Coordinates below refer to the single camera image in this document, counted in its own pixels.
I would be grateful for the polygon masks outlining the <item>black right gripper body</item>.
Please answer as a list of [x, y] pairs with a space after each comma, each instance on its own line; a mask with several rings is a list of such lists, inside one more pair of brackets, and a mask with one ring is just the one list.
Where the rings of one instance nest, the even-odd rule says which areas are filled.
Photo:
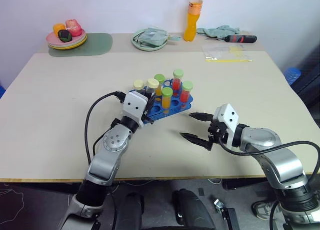
[[226, 124], [224, 122], [220, 122], [218, 119], [214, 119], [213, 115], [209, 115], [207, 120], [210, 121], [210, 126], [208, 128], [209, 136], [206, 149], [210, 151], [214, 143], [219, 144], [219, 138], [221, 138], [222, 142], [226, 144], [228, 140], [228, 133]]

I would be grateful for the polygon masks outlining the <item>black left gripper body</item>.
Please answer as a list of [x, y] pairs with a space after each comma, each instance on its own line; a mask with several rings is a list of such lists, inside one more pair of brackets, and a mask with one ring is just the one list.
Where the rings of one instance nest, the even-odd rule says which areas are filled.
[[143, 112], [143, 114], [142, 114], [142, 121], [143, 121], [144, 123], [151, 123], [151, 124], [153, 124], [153, 123], [154, 123], [154, 120], [148, 116], [149, 113], [150, 113], [150, 111], [151, 111], [151, 109], [152, 109], [152, 108], [149, 108], [149, 102], [150, 102], [150, 100], [148, 100], [147, 105], [146, 105], [146, 107], [145, 107], [145, 109], [144, 109], [144, 112]]

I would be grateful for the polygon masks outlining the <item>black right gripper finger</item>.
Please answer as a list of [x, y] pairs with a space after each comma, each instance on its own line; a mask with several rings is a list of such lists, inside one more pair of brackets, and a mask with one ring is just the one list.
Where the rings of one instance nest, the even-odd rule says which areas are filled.
[[193, 144], [199, 145], [204, 148], [206, 148], [208, 145], [207, 140], [201, 139], [197, 135], [190, 134], [190, 133], [182, 133], [182, 132], [180, 132], [179, 134]]
[[212, 121], [213, 120], [213, 115], [208, 114], [208, 113], [203, 113], [203, 112], [194, 112], [189, 114], [190, 117], [195, 118], [200, 121]]

